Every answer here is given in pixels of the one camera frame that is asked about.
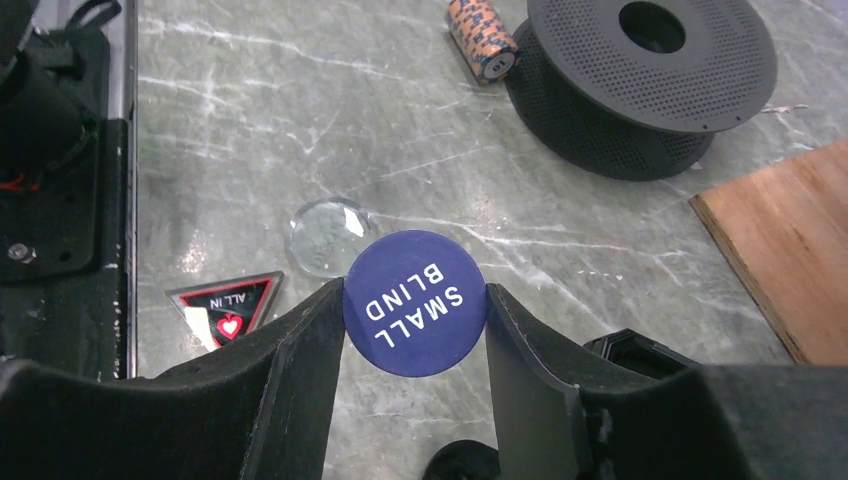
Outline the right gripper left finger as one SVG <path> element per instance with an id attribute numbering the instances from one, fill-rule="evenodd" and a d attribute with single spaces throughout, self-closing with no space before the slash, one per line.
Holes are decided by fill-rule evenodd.
<path id="1" fill-rule="evenodd" d="M 5 479 L 318 479 L 345 338 L 333 280 L 159 376 L 97 382 L 1 364 Z"/>

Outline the blue small blind button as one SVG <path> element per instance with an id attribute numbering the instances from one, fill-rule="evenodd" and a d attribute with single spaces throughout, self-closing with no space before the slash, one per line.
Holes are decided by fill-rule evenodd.
<path id="1" fill-rule="evenodd" d="M 407 378 L 442 373 L 478 342 L 487 285 L 471 255 L 434 232 L 405 230 L 367 247 L 345 275 L 342 312 L 357 351 Z"/>

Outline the wooden board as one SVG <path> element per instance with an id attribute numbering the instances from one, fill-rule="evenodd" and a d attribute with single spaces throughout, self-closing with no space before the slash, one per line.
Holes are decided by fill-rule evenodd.
<path id="1" fill-rule="evenodd" d="M 710 188 L 690 205 L 793 361 L 846 365 L 846 140 Z"/>

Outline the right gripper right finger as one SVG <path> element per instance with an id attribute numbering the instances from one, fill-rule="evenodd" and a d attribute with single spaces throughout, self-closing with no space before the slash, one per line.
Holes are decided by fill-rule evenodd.
<path id="1" fill-rule="evenodd" d="M 615 365 L 488 288 L 486 350 L 506 479 L 843 479 L 843 367 Z"/>

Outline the black poker set case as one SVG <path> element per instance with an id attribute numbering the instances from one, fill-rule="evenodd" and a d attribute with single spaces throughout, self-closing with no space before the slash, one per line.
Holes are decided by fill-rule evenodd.
<path id="1" fill-rule="evenodd" d="M 695 368 L 698 362 L 632 329 L 623 329 L 586 342 L 595 355 L 640 375 L 662 380 Z"/>

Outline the black filament spool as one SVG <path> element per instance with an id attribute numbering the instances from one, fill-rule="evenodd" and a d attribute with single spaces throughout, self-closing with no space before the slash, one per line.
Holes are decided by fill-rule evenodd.
<path id="1" fill-rule="evenodd" d="M 746 1 L 531 1 L 506 79 L 529 131 L 614 179 L 688 170 L 715 135 L 758 114 L 777 54 Z"/>

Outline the red black triangle token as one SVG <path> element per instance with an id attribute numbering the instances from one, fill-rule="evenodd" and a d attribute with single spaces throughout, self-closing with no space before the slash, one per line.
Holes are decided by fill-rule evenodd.
<path id="1" fill-rule="evenodd" d="M 265 321 L 285 274 L 281 270 L 171 289 L 166 295 L 207 351 L 256 330 Z"/>

